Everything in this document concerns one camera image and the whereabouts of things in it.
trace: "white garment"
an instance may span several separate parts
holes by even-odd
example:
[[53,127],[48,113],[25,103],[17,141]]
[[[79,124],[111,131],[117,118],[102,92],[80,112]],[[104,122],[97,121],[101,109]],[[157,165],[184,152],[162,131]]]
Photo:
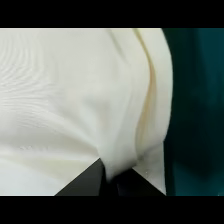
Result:
[[99,156],[109,179],[133,166],[171,96],[160,29],[1,28],[0,195],[55,195]]

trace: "teal surface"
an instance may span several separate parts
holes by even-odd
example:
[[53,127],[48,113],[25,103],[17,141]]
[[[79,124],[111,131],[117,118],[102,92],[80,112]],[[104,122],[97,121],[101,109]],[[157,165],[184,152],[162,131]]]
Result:
[[224,194],[224,29],[163,31],[174,69],[165,141],[167,193]]

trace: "white fabric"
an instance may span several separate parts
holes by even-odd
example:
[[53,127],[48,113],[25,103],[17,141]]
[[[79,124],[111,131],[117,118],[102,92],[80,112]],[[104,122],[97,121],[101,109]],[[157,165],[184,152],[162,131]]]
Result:
[[133,166],[171,96],[160,29],[1,28],[0,195],[54,195],[99,156],[109,179]]

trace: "dark green background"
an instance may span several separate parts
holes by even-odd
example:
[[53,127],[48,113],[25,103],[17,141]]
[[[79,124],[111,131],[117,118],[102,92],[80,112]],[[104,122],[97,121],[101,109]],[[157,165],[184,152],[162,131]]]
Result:
[[224,194],[224,29],[164,28],[173,59],[168,195]]

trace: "white cloth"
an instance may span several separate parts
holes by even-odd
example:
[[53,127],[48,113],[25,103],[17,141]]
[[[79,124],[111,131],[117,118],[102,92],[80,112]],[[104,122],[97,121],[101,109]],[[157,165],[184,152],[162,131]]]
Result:
[[54,195],[99,156],[108,178],[133,166],[171,96],[160,29],[1,28],[0,195]]

